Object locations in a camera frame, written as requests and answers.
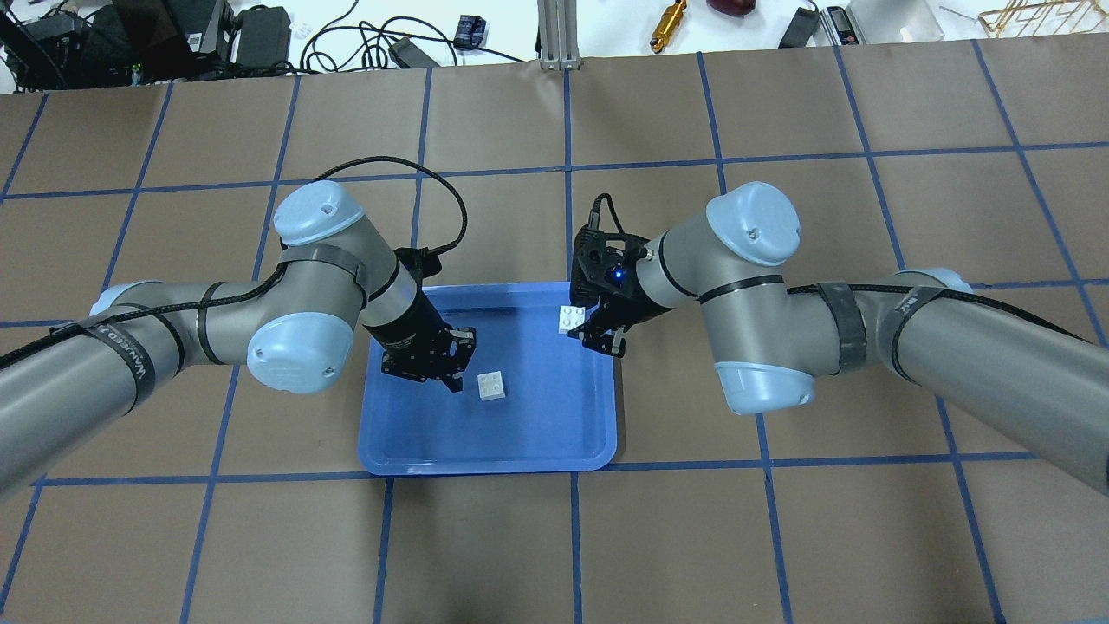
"robotic arm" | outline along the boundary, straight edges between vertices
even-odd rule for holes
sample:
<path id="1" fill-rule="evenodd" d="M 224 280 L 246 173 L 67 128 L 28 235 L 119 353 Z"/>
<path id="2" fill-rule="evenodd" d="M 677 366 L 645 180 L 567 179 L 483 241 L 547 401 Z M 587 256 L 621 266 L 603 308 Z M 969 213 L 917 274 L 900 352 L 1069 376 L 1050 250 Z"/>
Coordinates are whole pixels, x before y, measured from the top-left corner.
<path id="1" fill-rule="evenodd" d="M 0 499 L 186 367 L 246 365 L 277 390 L 325 390 L 343 370 L 356 324 L 384 348 L 383 372 L 461 390 L 476 335 L 447 325 L 424 294 L 423 276 L 439 267 L 435 254 L 395 253 L 365 209 L 326 180 L 293 192 L 273 221 L 286 248 L 264 282 L 113 286 L 89 319 L 4 357 Z"/>
<path id="2" fill-rule="evenodd" d="M 692 299 L 737 415 L 812 401 L 814 378 L 883 364 L 1109 495 L 1109 351 L 976 296 L 944 268 L 868 284 L 786 288 L 797 249 L 788 198 L 751 182 L 653 239 L 599 228 L 598 197 L 574 239 L 570 333 L 622 357 L 624 333 Z"/>

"tiled surface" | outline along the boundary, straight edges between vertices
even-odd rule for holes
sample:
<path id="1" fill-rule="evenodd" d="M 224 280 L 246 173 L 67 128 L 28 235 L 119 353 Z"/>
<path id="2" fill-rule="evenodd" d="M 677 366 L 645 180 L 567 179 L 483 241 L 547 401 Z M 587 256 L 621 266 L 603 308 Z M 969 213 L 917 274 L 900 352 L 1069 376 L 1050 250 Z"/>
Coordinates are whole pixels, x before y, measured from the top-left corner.
<path id="1" fill-rule="evenodd" d="M 1008 621 L 1105 618 L 1109 499 L 1042 462 L 964 470 Z"/>
<path id="2" fill-rule="evenodd" d="M 233 483 L 212 500 L 190 622 L 369 622 L 381 481 Z"/>
<path id="3" fill-rule="evenodd" d="M 580 478 L 589 622 L 782 622 L 761 471 Z"/>
<path id="4" fill-rule="evenodd" d="M 899 260 L 948 265 L 1100 341 L 1109 144 L 1096 142 L 1109 136 L 1105 99 L 1083 93 L 1105 91 L 1106 45 L 1100 35 L 587 59 L 568 76 L 532 62 L 177 84 L 167 100 L 164 86 L 52 93 L 37 123 L 39 95 L 0 98 L 0 177 L 13 180 L 0 188 L 0 349 L 82 317 L 109 273 L 115 283 L 267 274 L 274 235 L 255 260 L 271 196 L 375 153 L 423 157 L 467 200 L 467 237 L 433 283 L 561 279 L 568 236 L 598 193 L 613 194 L 629 231 L 653 236 L 701 209 L 721 178 L 757 178 L 802 216 L 803 247 L 783 267 L 791 284 L 864 280 Z M 997 68 L 1001 106 L 978 49 Z M 247 103 L 213 112 L 212 99 Z M 1024 153 L 1047 212 L 1003 110 L 1021 142 L 1037 143 Z M 379 164 L 340 177 L 394 246 L 410 243 L 414 222 L 420 244 L 457 232 L 457 208 L 431 180 Z M 0 504 L 0 574 L 12 579 L 3 617 L 1107 614 L 1097 585 L 1107 571 L 1091 548 L 1106 541 L 1105 500 L 953 406 L 949 446 L 936 400 L 881 369 L 821 380 L 807 408 L 735 417 L 689 305 L 628 337 L 620 451 L 606 472 L 384 481 L 356 457 L 373 366 L 368 336 L 356 336 L 339 383 L 316 397 L 265 390 L 246 370 L 186 371 L 52 469 L 26 542 L 34 490 Z"/>
<path id="5" fill-rule="evenodd" d="M 175 621 L 203 501 L 203 485 L 45 489 L 4 617 Z"/>

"blue tray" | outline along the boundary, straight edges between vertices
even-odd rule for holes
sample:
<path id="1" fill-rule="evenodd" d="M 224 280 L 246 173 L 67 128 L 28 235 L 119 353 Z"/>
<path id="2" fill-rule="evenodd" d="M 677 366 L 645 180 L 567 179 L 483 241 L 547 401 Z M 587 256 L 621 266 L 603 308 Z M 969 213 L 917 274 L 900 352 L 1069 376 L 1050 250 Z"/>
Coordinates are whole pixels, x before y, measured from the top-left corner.
<path id="1" fill-rule="evenodd" d="M 610 358 L 558 334 L 567 282 L 425 288 L 444 319 L 477 330 L 451 393 L 381 374 L 369 350 L 358 459 L 379 475 L 597 470 L 617 450 Z M 478 398 L 479 374 L 501 371 L 505 399 Z"/>

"wire basket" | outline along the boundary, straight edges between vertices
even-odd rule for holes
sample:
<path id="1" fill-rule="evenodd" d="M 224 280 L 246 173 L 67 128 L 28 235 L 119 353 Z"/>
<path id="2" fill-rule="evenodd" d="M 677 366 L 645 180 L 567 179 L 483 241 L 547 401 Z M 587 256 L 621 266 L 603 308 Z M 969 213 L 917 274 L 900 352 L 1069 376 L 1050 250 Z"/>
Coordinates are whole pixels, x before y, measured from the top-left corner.
<path id="1" fill-rule="evenodd" d="M 1009 0 L 1004 9 L 979 14 L 978 21 L 995 39 L 1109 31 L 1102 0 Z"/>

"white cube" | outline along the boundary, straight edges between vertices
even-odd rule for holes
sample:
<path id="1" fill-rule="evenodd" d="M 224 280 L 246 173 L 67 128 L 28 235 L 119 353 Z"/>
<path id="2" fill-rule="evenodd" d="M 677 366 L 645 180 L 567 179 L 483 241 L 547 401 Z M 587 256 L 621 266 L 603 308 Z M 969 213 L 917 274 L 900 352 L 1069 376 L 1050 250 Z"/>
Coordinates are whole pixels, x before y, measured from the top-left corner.
<path id="1" fill-rule="evenodd" d="M 500 371 L 478 376 L 478 396 L 482 401 L 505 398 L 505 381 L 500 378 Z"/>
<path id="2" fill-rule="evenodd" d="M 558 311 L 558 334 L 570 334 L 586 324 L 586 308 L 573 305 L 562 305 Z"/>

